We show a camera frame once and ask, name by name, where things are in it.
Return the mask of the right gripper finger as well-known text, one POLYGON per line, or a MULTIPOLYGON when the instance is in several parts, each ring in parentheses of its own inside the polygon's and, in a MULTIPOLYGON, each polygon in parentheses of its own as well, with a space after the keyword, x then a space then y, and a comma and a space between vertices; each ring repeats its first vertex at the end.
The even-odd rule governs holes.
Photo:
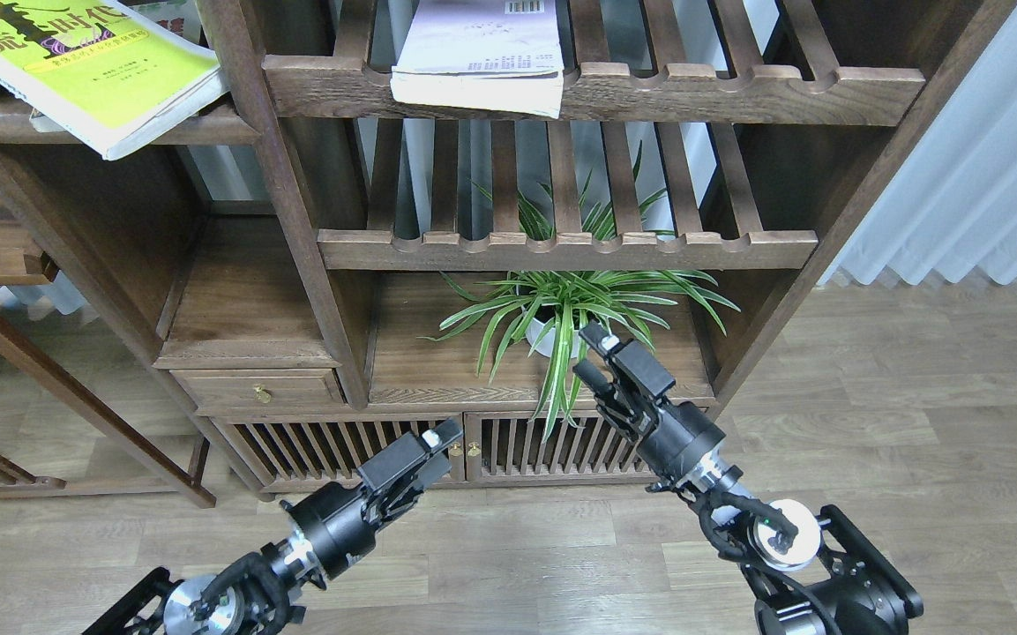
POLYGON ((621 341, 597 322, 584 326, 580 337, 587 342, 590 350, 602 358, 612 376, 608 381, 620 385, 626 397, 663 402, 667 399, 667 392, 675 386, 675 378, 641 341, 621 341))
POLYGON ((580 359, 572 370, 576 378, 592 391, 596 410, 606 422, 617 429, 634 429, 636 414, 629 405, 629 398, 620 385, 608 381, 602 371, 587 359, 580 359))

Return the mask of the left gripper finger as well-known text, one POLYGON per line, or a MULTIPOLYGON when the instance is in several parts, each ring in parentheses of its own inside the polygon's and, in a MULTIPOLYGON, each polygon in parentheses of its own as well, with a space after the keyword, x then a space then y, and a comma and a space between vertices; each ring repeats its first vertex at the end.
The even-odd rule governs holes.
POLYGON ((434 483, 423 480, 388 482, 380 490, 380 526, 390 526, 400 516, 408 513, 431 487, 434 487, 434 483))
POLYGON ((363 486, 374 495, 426 490, 451 473, 448 447, 461 438, 462 425, 454 418, 421 434, 408 431, 359 467, 363 486))

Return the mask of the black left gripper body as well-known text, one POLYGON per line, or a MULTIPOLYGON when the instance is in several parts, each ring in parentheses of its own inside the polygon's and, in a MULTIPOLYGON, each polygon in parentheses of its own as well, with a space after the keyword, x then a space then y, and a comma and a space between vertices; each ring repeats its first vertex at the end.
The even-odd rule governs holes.
POLYGON ((376 546, 380 495, 360 482, 328 482, 298 504, 283 502, 293 531, 283 540, 283 578, 334 579, 376 546))

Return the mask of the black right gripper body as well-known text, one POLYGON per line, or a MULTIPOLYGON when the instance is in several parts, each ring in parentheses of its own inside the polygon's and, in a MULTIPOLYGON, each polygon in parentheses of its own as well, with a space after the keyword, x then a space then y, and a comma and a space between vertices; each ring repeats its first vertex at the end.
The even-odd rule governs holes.
POLYGON ((648 400, 618 385, 601 394, 601 415, 634 446, 660 486, 717 486, 729 473, 723 431, 692 402, 648 400))

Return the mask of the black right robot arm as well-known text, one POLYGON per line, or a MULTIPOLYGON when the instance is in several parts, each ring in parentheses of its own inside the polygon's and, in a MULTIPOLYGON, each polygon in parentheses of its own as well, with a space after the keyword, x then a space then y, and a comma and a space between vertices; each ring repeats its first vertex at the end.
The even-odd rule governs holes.
POLYGON ((719 558, 739 567, 762 634, 907 634, 924 600, 839 507, 765 502, 721 457, 723 431, 700 407, 670 401, 675 379, 640 341, 590 322, 580 331, 609 373, 587 359, 575 374, 600 414, 674 493, 719 558))

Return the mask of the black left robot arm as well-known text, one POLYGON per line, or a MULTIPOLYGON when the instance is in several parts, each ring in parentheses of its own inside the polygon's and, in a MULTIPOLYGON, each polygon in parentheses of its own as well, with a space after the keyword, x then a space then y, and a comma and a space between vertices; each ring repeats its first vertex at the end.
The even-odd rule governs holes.
POLYGON ((89 624, 89 634, 278 634, 302 622, 305 608, 295 599, 303 584, 324 588, 375 549, 376 534, 448 474, 448 449, 462 435, 454 418, 402 435, 363 463, 358 486, 328 482, 287 504, 286 539, 215 575, 172 581, 166 568, 154 568, 89 624))

